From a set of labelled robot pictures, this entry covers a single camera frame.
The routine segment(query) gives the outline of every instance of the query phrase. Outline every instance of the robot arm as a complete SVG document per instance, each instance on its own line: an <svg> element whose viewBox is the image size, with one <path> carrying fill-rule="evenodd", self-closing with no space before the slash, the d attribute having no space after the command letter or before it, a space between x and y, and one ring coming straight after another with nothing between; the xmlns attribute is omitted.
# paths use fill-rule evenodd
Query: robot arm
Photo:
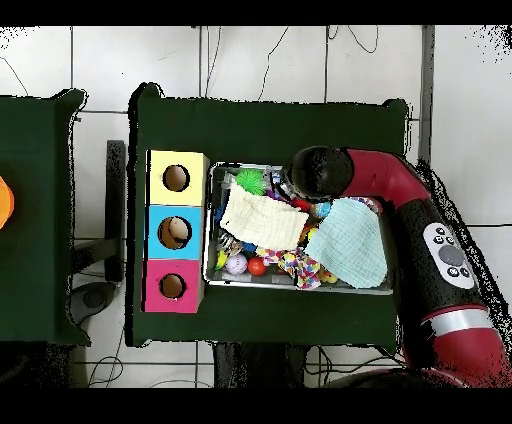
<svg viewBox="0 0 512 424"><path fill-rule="evenodd" d="M510 387L512 368L455 238L415 171L375 151L311 147L283 167L281 193L317 203L380 199L398 254L394 294L409 365L471 387Z"/></svg>

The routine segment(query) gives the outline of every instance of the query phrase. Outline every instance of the white cloth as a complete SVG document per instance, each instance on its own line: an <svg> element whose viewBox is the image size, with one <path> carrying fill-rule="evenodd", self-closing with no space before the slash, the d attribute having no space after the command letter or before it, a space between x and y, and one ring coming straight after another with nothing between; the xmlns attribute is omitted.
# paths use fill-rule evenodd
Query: white cloth
<svg viewBox="0 0 512 424"><path fill-rule="evenodd" d="M272 250L293 250L308 219L284 202L246 192L232 184L220 226L235 238Z"/></svg>

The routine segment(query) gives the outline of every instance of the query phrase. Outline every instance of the green table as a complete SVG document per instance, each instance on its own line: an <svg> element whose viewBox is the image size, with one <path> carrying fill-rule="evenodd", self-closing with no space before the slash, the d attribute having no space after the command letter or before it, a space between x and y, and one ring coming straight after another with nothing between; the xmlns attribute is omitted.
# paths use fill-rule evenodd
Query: green table
<svg viewBox="0 0 512 424"><path fill-rule="evenodd" d="M311 145L404 153L408 108L167 99L142 84L130 100L127 343L216 340L380 345L395 349L392 296L208 286L193 315L143 313L145 151L204 153L211 162L283 165Z"/></svg>
<svg viewBox="0 0 512 424"><path fill-rule="evenodd" d="M67 314L71 283L69 128L84 92L0 97L0 175L15 209L0 230L0 341L86 345Z"/></svg>

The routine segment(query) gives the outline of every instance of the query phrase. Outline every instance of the red ball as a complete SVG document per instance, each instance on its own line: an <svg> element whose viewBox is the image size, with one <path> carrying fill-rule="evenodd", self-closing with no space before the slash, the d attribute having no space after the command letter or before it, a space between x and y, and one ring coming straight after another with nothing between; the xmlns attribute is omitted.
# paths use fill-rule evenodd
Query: red ball
<svg viewBox="0 0 512 424"><path fill-rule="evenodd" d="M267 267L263 264L263 259L260 257L255 257L249 260L247 269L252 275L259 277L260 275L265 274Z"/></svg>

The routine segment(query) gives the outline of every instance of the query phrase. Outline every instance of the yellow block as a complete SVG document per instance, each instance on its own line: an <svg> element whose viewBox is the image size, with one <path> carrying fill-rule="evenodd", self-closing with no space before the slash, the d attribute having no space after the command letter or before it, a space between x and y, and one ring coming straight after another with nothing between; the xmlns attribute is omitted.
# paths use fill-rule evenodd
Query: yellow block
<svg viewBox="0 0 512 424"><path fill-rule="evenodd" d="M151 204L204 206L208 167L202 153L151 150Z"/></svg>

